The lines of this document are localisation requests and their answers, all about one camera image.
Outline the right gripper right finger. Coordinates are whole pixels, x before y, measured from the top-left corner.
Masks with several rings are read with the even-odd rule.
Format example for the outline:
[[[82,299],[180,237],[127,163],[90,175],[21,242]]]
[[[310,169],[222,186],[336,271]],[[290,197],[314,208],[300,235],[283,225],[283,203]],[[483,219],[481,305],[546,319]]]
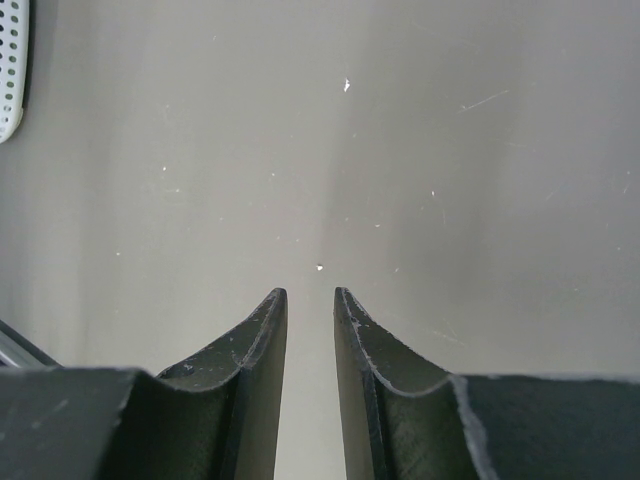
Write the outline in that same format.
[[[635,479],[639,382],[594,375],[455,374],[334,297],[350,479]]]

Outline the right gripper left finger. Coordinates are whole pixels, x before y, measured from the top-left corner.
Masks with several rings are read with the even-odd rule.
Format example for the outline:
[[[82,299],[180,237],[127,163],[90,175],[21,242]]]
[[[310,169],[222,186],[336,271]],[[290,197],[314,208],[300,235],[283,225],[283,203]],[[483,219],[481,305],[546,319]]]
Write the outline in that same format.
[[[1,366],[5,479],[270,479],[287,295],[152,375],[140,368]]]

